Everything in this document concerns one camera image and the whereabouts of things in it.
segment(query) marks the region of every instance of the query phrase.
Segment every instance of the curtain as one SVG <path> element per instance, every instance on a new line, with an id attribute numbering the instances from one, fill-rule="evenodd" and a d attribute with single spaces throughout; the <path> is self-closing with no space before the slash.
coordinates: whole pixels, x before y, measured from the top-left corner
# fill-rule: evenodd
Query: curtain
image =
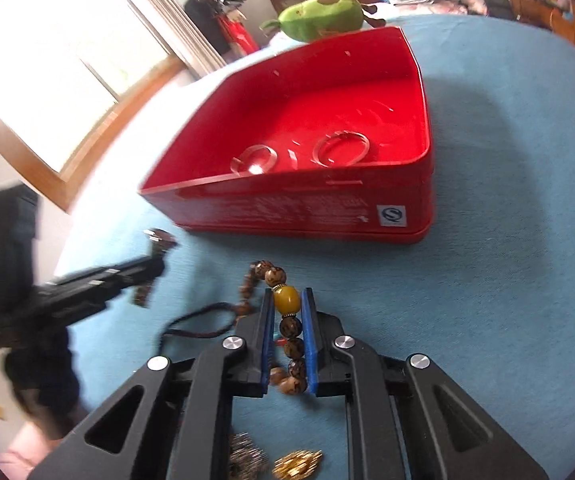
<path id="1" fill-rule="evenodd" d="M 223 58 L 174 0 L 129 1 L 196 76 L 202 77 L 225 66 Z"/>

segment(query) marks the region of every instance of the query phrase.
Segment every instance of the green plush toy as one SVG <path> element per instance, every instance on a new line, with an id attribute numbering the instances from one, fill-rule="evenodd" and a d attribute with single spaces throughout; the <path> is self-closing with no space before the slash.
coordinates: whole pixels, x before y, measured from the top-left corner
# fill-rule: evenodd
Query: green plush toy
<path id="1" fill-rule="evenodd" d="M 373 14 L 375 5 L 363 5 L 358 0 L 307 0 L 287 7 L 277 20 L 269 20 L 260 28 L 270 34 L 282 30 L 293 40 L 311 43 L 343 32 L 360 30 L 363 21 L 372 27 L 383 27 L 385 20 L 375 20 L 363 14 Z"/>

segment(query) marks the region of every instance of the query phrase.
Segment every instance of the wooden window frame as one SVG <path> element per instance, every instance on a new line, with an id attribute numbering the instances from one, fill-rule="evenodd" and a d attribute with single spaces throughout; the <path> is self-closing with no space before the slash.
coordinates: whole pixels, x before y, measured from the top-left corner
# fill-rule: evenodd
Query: wooden window frame
<path id="1" fill-rule="evenodd" d="M 174 55 L 158 63 L 121 95 L 77 146 L 61 171 L 50 168 L 0 118 L 0 154 L 32 186 L 68 211 L 113 140 L 145 104 L 187 66 Z"/>

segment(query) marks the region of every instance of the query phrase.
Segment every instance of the red box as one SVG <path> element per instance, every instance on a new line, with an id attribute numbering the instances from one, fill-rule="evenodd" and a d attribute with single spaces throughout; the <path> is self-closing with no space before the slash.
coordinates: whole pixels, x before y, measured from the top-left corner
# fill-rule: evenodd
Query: red box
<path id="1" fill-rule="evenodd" d="M 326 140 L 340 130 L 369 141 L 359 162 L 347 165 L 367 145 L 362 137 Z M 232 173 L 241 169 L 232 159 L 258 144 L 275 151 L 274 166 Z M 243 166 L 259 171 L 269 158 L 260 148 Z M 383 27 L 317 41 L 226 78 L 141 194 L 192 230 L 413 243 L 432 222 L 432 172 L 421 71 L 402 30 Z"/>

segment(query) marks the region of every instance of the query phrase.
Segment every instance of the gold brooch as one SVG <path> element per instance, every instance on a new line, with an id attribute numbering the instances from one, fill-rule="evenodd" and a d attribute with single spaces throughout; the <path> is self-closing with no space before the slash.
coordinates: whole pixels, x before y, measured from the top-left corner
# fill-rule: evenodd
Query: gold brooch
<path id="1" fill-rule="evenodd" d="M 303 480 L 311 475 L 323 460 L 323 452 L 295 451 L 274 464 L 274 476 L 278 480 Z"/>

